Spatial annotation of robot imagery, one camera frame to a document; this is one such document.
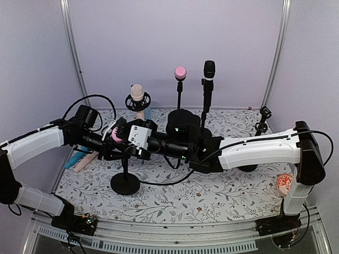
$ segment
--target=black clamp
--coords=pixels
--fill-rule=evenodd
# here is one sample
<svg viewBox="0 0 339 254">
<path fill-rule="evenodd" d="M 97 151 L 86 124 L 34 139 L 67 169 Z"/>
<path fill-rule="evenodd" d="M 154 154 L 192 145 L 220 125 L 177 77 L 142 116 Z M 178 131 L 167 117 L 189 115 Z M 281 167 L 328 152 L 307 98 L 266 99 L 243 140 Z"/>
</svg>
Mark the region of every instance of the black clamp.
<svg viewBox="0 0 339 254">
<path fill-rule="evenodd" d="M 145 110 L 150 105 L 150 96 L 148 93 L 144 92 L 144 97 L 140 101 L 134 101 L 131 95 L 128 95 L 125 100 L 126 107 L 133 112 L 139 112 Z"/>
<path fill-rule="evenodd" d="M 265 122 L 272 116 L 272 112 L 267 107 L 262 107 L 260 109 L 260 114 L 261 119 L 254 126 L 255 130 L 257 131 L 255 134 L 256 136 L 259 136 L 261 133 L 265 133 L 268 130 L 268 125 Z"/>
</svg>

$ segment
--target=black cable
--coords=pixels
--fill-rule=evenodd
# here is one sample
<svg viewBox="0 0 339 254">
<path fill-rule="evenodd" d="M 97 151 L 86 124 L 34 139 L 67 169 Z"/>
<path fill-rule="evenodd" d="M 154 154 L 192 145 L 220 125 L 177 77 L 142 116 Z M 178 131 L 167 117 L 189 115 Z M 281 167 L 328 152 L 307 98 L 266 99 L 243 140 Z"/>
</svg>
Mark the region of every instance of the black cable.
<svg viewBox="0 0 339 254">
<path fill-rule="evenodd" d="M 301 135 L 301 134 L 305 134 L 305 133 L 317 133 L 317 134 L 321 134 L 321 135 L 327 137 L 328 140 L 330 141 L 330 143 L 331 143 L 331 151 L 330 151 L 330 153 L 329 153 L 329 156 L 327 157 L 327 159 L 326 159 L 325 162 L 324 162 L 324 166 L 325 166 L 325 165 L 328 163 L 328 161 L 330 160 L 330 158 L 332 157 L 332 155 L 333 155 L 334 143 L 333 143 L 332 138 L 331 138 L 327 133 L 325 133 L 325 132 L 322 132 L 322 131 L 313 131 L 313 130 L 311 130 L 311 131 L 299 132 L 299 133 L 294 133 L 294 134 L 292 134 L 291 136 L 294 137 L 294 136 L 296 136 L 296 135 Z"/>
<path fill-rule="evenodd" d="M 306 133 L 318 133 L 321 135 L 324 135 L 325 137 L 327 137 L 331 143 L 331 152 L 328 156 L 328 158 L 326 159 L 324 165 L 326 165 L 326 163 L 330 160 L 330 158 L 332 157 L 333 154 L 333 150 L 334 150 L 334 144 L 333 144 L 333 140 L 330 138 L 330 136 L 328 134 L 326 134 L 325 132 L 322 131 L 305 131 L 305 132 L 298 132 L 298 133 L 294 133 L 292 135 L 284 135 L 284 136 L 278 136 L 278 137 L 268 137 L 268 138 L 258 138 L 258 139 L 249 139 L 246 142 L 245 141 L 240 141 L 240 142 L 236 142 L 236 143 L 232 143 L 232 144 L 228 144 L 226 146 L 223 146 L 221 148 L 219 148 L 218 150 L 214 151 L 213 153 L 211 153 L 210 155 L 208 155 L 207 157 L 205 157 L 201 162 L 198 163 L 198 165 L 193 168 L 186 176 L 184 176 L 183 178 L 181 178 L 178 181 L 172 182 L 172 183 L 149 183 L 149 182 L 145 182 L 145 181 L 140 181 L 143 184 L 148 184 L 148 185 L 156 185 L 156 186 L 169 186 L 169 185 L 175 185 L 175 184 L 179 184 L 182 181 L 185 181 L 187 178 L 189 178 L 191 176 L 191 174 L 193 174 L 196 169 L 203 164 L 206 160 L 208 160 L 209 158 L 211 158 L 213 155 L 215 155 L 216 153 L 226 149 L 226 148 L 230 148 L 233 146 L 237 146 L 239 144 L 245 144 L 245 143 L 251 143 L 251 142 L 256 142 L 256 141 L 266 141 L 266 140 L 277 140 L 277 139 L 287 139 L 289 137 L 294 137 L 297 135 L 301 135 L 301 134 L 306 134 Z"/>
<path fill-rule="evenodd" d="M 102 121 L 102 117 L 101 117 L 100 112 L 99 112 L 99 118 L 100 118 L 100 127 L 98 129 L 96 129 L 96 130 L 92 130 L 93 132 L 97 132 L 97 131 L 101 130 L 101 128 L 102 128 L 103 121 Z"/>
<path fill-rule="evenodd" d="M 111 107 L 112 107 L 112 109 L 113 109 L 113 112 L 114 112 L 114 119 L 117 118 L 117 112 L 116 112 L 116 110 L 115 110 L 114 104 L 113 104 L 113 102 L 112 102 L 108 97 L 106 97 L 106 96 L 104 96 L 104 95 L 101 95 L 101 94 L 91 94 L 91 95 L 87 95 L 87 96 L 85 96 L 85 97 L 82 97 L 82 98 L 76 100 L 76 101 L 75 101 L 75 102 L 67 109 L 67 111 L 65 112 L 65 114 L 64 114 L 64 116 L 63 116 L 63 118 L 62 118 L 62 120 L 65 120 L 65 118 L 66 118 L 67 114 L 69 113 L 69 111 L 70 111 L 70 110 L 71 110 L 78 102 L 81 102 L 81 101 L 83 101 L 83 100 L 85 100 L 85 99 L 92 98 L 92 97 L 100 97 L 100 98 L 104 98 L 105 100 L 107 100 L 107 101 L 111 104 Z"/>
<path fill-rule="evenodd" d="M 44 131 L 44 130 L 53 128 L 53 127 L 55 127 L 55 126 L 56 126 L 55 124 L 51 124 L 51 125 L 42 127 L 42 128 L 40 128 L 39 130 L 40 130 L 40 131 Z M 5 146 L 7 146 L 7 145 L 9 145 L 9 144 L 11 144 L 11 143 L 13 143 L 13 142 L 16 142 L 16 141 L 18 141 L 18 140 L 20 140 L 20 139 L 26 138 L 26 137 L 28 137 L 28 136 L 30 136 L 30 135 L 33 135 L 33 134 L 35 134 L 35 133 L 38 133 L 38 132 L 39 132 L 38 129 L 36 129 L 36 130 L 34 130 L 34 131 L 30 131 L 30 132 L 28 132 L 28 133 L 26 133 L 26 134 L 24 134 L 24 135 L 21 135 L 21 136 L 15 138 L 15 139 L 11 139 L 10 141 L 8 141 L 8 143 L 6 142 L 6 143 L 2 144 L 2 145 L 0 146 L 0 148 L 4 148 Z"/>
<path fill-rule="evenodd" d="M 302 204 L 302 205 L 305 207 L 306 212 L 307 212 L 307 216 L 308 216 L 308 219 L 307 219 L 307 226 L 306 226 L 306 229 L 305 229 L 304 234 L 299 238 L 298 241 L 293 242 L 293 243 L 291 244 L 291 247 L 297 245 L 298 243 L 300 243 L 300 242 L 302 241 L 302 239 L 306 236 L 306 233 L 307 233 L 308 228 L 309 228 L 309 221 L 310 221 L 309 210 L 308 210 L 308 208 L 307 208 L 307 206 L 306 206 L 305 204 Z"/>
<path fill-rule="evenodd" d="M 173 169 L 178 169 L 178 168 L 180 167 L 180 160 L 179 160 L 179 159 L 178 159 L 178 162 L 176 163 L 176 166 L 174 167 L 173 164 L 170 162 L 170 160 L 168 159 L 167 156 L 164 155 L 164 158 L 165 158 L 167 164 L 168 164 L 171 168 L 173 168 Z"/>
<path fill-rule="evenodd" d="M 159 152 L 160 149 L 161 149 L 160 141 L 157 140 L 157 139 L 155 139 L 155 138 L 152 138 L 152 137 L 149 137 L 148 139 L 152 139 L 152 140 L 155 140 L 156 142 L 158 142 L 159 148 L 158 148 L 158 150 L 156 150 L 156 151 L 154 151 L 154 152 L 153 152 L 153 151 L 149 151 L 149 150 L 147 150 L 147 151 L 150 152 L 150 153 L 157 153 L 157 152 Z"/>
<path fill-rule="evenodd" d="M 14 205 L 16 205 L 16 207 L 17 207 L 17 209 L 18 209 L 18 211 L 19 212 L 14 212 L 13 210 L 12 210 L 12 208 L 11 208 L 11 205 L 8 205 L 8 209 L 10 209 L 10 211 L 13 213 L 13 214 L 15 214 L 16 216 L 21 216 L 22 215 L 22 212 L 21 212 L 21 209 L 20 209 L 20 206 L 18 205 L 18 204 L 14 204 Z"/>
<path fill-rule="evenodd" d="M 238 144 L 243 144 L 245 143 L 244 141 L 240 141 L 240 142 L 236 142 L 236 143 L 233 143 L 233 144 L 228 144 L 227 146 L 224 146 L 222 148 L 219 148 L 218 150 L 214 151 L 213 153 L 211 153 L 210 155 L 208 155 L 207 157 L 205 157 L 201 162 L 198 163 L 198 165 L 192 169 L 186 176 L 184 176 L 183 178 L 181 178 L 180 180 L 178 181 L 175 181 L 175 182 L 172 182 L 172 183 L 149 183 L 149 182 L 145 182 L 145 181 L 140 181 L 141 183 L 143 184 L 148 184 L 148 185 L 157 185 L 157 186 L 169 186 L 169 185 L 175 185 L 175 184 L 178 184 L 178 183 L 181 183 L 182 181 L 185 181 L 187 178 L 189 178 L 191 176 L 191 174 L 193 174 L 196 169 L 201 165 L 203 164 L 206 160 L 208 160 L 210 157 L 212 157 L 213 155 L 215 155 L 216 153 L 218 153 L 219 151 L 221 150 L 224 150 L 226 148 L 229 148 L 229 147 L 233 147 L 233 146 L 236 146 Z"/>
<path fill-rule="evenodd" d="M 52 219 L 56 219 L 58 220 L 55 216 L 47 213 L 47 212 L 43 212 L 44 214 L 48 215 L 49 217 L 51 217 Z M 80 242 L 80 238 L 77 237 L 76 235 L 73 234 L 73 232 L 71 232 L 71 230 L 68 229 L 67 226 L 65 226 L 63 223 L 61 223 L 59 220 L 58 220 L 58 223 L 61 227 L 64 228 L 64 230 L 66 231 L 66 233 L 68 234 L 68 238 L 67 238 L 67 241 L 68 241 L 68 244 L 70 245 L 70 241 L 73 240 L 75 242 L 77 242 L 81 248 L 81 251 L 83 252 L 83 254 L 86 254 L 86 251 L 85 251 L 85 248 L 83 247 L 82 243 Z M 75 252 L 72 250 L 72 248 L 68 248 L 73 254 L 75 254 Z"/>
</svg>

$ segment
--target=black round base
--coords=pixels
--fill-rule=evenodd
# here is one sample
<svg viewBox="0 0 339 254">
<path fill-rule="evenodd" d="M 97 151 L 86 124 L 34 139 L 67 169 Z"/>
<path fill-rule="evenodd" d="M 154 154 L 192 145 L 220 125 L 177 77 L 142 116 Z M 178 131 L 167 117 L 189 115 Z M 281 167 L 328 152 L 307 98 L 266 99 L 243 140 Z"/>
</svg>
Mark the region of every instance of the black round base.
<svg viewBox="0 0 339 254">
<path fill-rule="evenodd" d="M 140 189 L 138 177 L 128 173 L 127 181 L 124 180 L 123 173 L 116 174 L 111 179 L 111 188 L 121 195 L 132 195 Z"/>
<path fill-rule="evenodd" d="M 240 169 L 243 172 L 252 172 L 256 169 L 258 165 L 248 165 L 248 166 L 241 166 L 238 167 L 238 169 Z"/>
</svg>

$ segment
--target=black clip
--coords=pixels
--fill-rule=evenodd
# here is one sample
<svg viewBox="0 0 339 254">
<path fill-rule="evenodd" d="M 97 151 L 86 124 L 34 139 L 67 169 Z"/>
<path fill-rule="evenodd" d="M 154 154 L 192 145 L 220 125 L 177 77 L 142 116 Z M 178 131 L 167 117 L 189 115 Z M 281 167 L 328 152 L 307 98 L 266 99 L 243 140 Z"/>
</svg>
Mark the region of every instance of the black clip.
<svg viewBox="0 0 339 254">
<path fill-rule="evenodd" d="M 84 151 L 84 150 L 79 149 L 77 144 L 74 146 L 73 150 L 74 150 L 74 151 L 78 151 L 78 152 L 85 153 L 85 154 L 87 154 L 87 155 L 90 155 L 90 154 L 93 153 L 93 150 L 90 150 L 90 151 L 87 152 L 87 151 Z"/>
</svg>

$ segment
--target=floral tablecloth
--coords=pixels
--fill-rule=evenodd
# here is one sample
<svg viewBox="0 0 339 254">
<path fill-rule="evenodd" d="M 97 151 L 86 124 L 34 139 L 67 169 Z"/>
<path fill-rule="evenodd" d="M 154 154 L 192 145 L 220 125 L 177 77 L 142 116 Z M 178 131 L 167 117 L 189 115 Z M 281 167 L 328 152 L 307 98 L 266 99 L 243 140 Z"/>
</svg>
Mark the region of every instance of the floral tablecloth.
<svg viewBox="0 0 339 254">
<path fill-rule="evenodd" d="M 169 112 L 152 110 L 151 119 L 158 124 L 158 131 L 165 130 Z M 104 123 L 113 119 L 112 111 L 101 114 Z M 135 113 L 120 110 L 120 116 L 130 121 Z M 206 126 L 214 135 L 247 137 L 254 135 L 253 125 L 259 119 L 258 111 L 211 110 Z M 130 159 L 129 170 L 139 179 L 166 183 L 181 179 L 190 169 L 184 163 L 172 169 L 162 156 L 152 155 L 150 161 Z M 140 191 L 131 196 L 118 195 L 110 187 L 112 176 L 120 172 L 120 160 L 92 161 L 79 173 L 74 173 L 74 167 L 66 169 L 56 194 L 74 204 L 77 213 L 90 212 L 105 219 L 148 223 L 236 221 L 278 214 L 281 198 L 276 178 L 291 173 L 291 169 L 287 164 L 264 164 L 251 173 L 236 168 L 223 173 L 193 173 L 174 186 L 142 184 Z"/>
</svg>

